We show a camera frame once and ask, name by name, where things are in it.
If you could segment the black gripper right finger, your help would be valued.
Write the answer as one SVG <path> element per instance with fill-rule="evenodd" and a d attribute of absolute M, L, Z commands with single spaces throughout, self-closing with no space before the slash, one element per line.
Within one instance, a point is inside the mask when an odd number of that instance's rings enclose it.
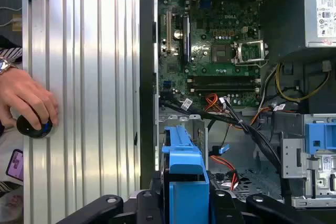
<path fill-rule="evenodd" d="M 213 223 L 322 223 L 321 220 L 263 194 L 236 200 L 228 191 L 213 191 Z"/>

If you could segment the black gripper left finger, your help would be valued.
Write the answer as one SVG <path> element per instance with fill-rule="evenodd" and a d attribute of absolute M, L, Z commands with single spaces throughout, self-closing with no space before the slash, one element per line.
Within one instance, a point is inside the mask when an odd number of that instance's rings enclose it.
<path fill-rule="evenodd" d="M 80 208 L 59 223 L 160 223 L 159 195 L 141 190 L 124 201 L 120 196 L 104 195 Z"/>

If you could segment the person's bare hand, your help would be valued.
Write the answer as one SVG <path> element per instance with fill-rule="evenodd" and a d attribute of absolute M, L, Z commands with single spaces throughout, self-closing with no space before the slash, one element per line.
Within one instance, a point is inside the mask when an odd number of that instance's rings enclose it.
<path fill-rule="evenodd" d="M 15 127 L 10 110 L 19 112 L 36 130 L 49 120 L 58 124 L 58 103 L 50 91 L 24 70 L 9 68 L 1 74 L 1 123 Z"/>

